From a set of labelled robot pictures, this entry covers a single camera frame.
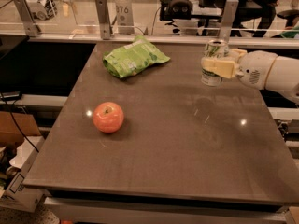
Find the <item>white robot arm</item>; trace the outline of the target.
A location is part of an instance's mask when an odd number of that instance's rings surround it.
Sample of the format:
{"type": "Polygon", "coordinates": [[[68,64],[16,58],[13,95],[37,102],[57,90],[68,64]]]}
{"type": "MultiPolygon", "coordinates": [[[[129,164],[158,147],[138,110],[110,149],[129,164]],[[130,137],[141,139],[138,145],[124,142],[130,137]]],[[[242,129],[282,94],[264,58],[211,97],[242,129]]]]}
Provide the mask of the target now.
{"type": "Polygon", "coordinates": [[[231,49],[226,57],[204,57],[202,68],[223,78],[237,78],[244,85],[277,92],[299,103],[299,60],[273,52],[231,49]]]}

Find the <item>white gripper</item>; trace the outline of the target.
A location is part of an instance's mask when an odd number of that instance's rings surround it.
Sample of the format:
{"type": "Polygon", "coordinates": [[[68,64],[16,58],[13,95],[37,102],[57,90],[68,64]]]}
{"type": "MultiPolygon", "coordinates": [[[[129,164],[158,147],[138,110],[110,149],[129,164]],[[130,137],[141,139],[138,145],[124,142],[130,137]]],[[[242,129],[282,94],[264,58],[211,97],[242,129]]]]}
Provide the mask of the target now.
{"type": "Polygon", "coordinates": [[[230,57],[204,57],[202,67],[220,77],[233,78],[239,71],[238,80],[251,88],[263,90],[276,53],[256,50],[247,53],[244,49],[230,49],[230,57]]]}

